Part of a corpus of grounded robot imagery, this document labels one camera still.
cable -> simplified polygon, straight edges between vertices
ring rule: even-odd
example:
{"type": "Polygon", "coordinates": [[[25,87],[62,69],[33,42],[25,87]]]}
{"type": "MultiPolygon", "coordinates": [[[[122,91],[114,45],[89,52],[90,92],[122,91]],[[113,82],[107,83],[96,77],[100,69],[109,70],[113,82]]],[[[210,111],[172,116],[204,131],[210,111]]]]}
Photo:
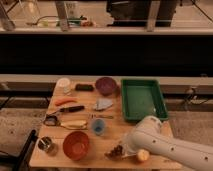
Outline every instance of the cable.
{"type": "Polygon", "coordinates": [[[211,100],[211,99],[206,99],[206,100],[203,100],[202,102],[199,102],[199,103],[194,103],[194,102],[192,102],[192,100],[190,100],[189,103],[192,104],[192,105],[202,105],[202,104],[208,102],[209,100],[211,100]]]}
{"type": "Polygon", "coordinates": [[[195,2],[195,0],[191,0],[191,2],[193,3],[193,5],[203,14],[205,15],[206,18],[208,18],[211,22],[213,22],[213,19],[208,16],[198,5],[197,3],[195,2]]]}
{"type": "Polygon", "coordinates": [[[38,25],[38,23],[40,22],[40,20],[44,19],[44,18],[58,18],[58,16],[54,16],[54,15],[50,15],[50,16],[43,16],[40,17],[35,23],[27,23],[27,25],[33,26],[33,25],[38,25]]]}
{"type": "Polygon", "coordinates": [[[15,1],[15,3],[6,12],[9,13],[18,3],[18,1],[15,1]]]}
{"type": "Polygon", "coordinates": [[[5,151],[2,151],[2,150],[0,150],[0,153],[6,154],[7,156],[15,157],[15,156],[13,156],[13,155],[11,155],[11,154],[5,152],[5,151]]]}
{"type": "Polygon", "coordinates": [[[191,101],[196,96],[196,89],[190,88],[186,93],[187,96],[184,98],[184,101],[191,101]]]}

brown object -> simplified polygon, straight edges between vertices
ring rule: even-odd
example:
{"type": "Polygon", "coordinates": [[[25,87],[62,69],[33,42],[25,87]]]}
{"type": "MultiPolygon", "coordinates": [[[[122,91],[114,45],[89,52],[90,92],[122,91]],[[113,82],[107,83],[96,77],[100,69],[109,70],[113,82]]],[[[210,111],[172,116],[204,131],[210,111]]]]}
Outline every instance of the brown object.
{"type": "Polygon", "coordinates": [[[108,96],[118,88],[116,82],[111,77],[101,77],[95,83],[96,89],[104,96],[108,96]]]}
{"type": "Polygon", "coordinates": [[[63,142],[63,151],[72,160],[82,159],[89,150],[89,138],[81,131],[70,133],[63,142]]]}
{"type": "Polygon", "coordinates": [[[122,155],[123,155],[123,147],[121,145],[114,147],[114,149],[111,150],[109,153],[105,153],[105,156],[109,158],[121,157],[122,155]]]}
{"type": "MultiPolygon", "coordinates": [[[[94,84],[94,82],[72,82],[71,89],[75,88],[77,83],[82,84],[94,84]]],[[[83,92],[76,93],[78,101],[81,104],[84,104],[86,108],[82,111],[75,112],[72,114],[60,115],[60,121],[70,121],[77,119],[88,119],[91,118],[91,115],[88,114],[99,114],[94,112],[92,107],[97,100],[97,97],[101,95],[97,91],[93,92],[83,92]]],[[[57,107],[54,105],[55,100],[66,97],[63,91],[55,87],[53,92],[53,97],[51,98],[51,103],[48,107],[47,113],[52,113],[57,110],[57,107]]],[[[109,96],[113,101],[113,106],[110,107],[107,112],[103,111],[103,115],[114,116],[114,119],[105,119],[107,129],[104,132],[102,137],[94,135],[91,130],[82,130],[85,132],[90,139],[90,150],[88,151],[85,158],[82,158],[79,161],[73,161],[68,158],[63,152],[63,141],[65,137],[70,134],[70,130],[62,127],[50,127],[42,125],[39,131],[39,137],[49,136],[52,138],[54,143],[59,147],[58,153],[54,157],[49,157],[43,151],[39,150],[37,145],[35,146],[33,153],[30,159],[30,166],[32,167],[67,167],[67,168],[108,168],[108,169],[118,169],[118,170],[132,170],[132,169],[141,169],[141,170],[151,170],[151,169],[164,169],[164,170],[175,170],[181,169],[181,164],[170,161],[165,157],[160,155],[151,154],[147,162],[139,163],[137,159],[133,158],[124,158],[119,161],[111,160],[106,157],[104,154],[110,152],[116,145],[118,145],[121,138],[126,132],[132,130],[135,127],[134,124],[127,123],[123,119],[122,115],[122,103],[121,96],[117,94],[112,94],[109,96]]],[[[172,136],[171,127],[168,121],[163,123],[161,133],[166,136],[172,136]]]]}
{"type": "Polygon", "coordinates": [[[61,106],[65,103],[69,103],[69,102],[77,102],[77,100],[76,100],[76,98],[73,98],[73,97],[64,97],[64,98],[61,98],[61,99],[57,99],[55,101],[55,105],[61,106]]]}

green plastic tray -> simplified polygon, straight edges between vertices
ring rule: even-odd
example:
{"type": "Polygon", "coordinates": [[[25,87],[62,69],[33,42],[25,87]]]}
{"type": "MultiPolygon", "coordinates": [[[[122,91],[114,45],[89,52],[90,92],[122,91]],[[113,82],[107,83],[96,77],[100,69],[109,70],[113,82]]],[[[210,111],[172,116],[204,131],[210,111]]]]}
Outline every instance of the green plastic tray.
{"type": "Polygon", "coordinates": [[[122,110],[126,121],[140,121],[154,115],[161,121],[168,112],[157,80],[121,80],[122,110]]]}

knife handle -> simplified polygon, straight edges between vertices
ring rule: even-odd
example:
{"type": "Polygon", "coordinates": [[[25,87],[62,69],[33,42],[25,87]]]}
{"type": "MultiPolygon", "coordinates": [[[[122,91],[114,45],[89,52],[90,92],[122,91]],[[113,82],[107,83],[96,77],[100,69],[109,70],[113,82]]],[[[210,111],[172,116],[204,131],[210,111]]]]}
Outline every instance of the knife handle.
{"type": "Polygon", "coordinates": [[[83,110],[85,107],[83,105],[81,106],[72,106],[67,108],[61,108],[60,112],[77,112],[79,110],[83,110]]]}

white cup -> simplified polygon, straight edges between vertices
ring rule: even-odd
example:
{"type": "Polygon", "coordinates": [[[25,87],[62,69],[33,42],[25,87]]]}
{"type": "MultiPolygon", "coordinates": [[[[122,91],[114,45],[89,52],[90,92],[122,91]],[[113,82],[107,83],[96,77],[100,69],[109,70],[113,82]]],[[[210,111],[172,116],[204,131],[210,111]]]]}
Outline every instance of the white cup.
{"type": "Polygon", "coordinates": [[[57,86],[63,90],[63,93],[64,94],[67,94],[70,92],[71,90],[71,82],[68,78],[60,78],[58,81],[57,81],[57,86]]]}

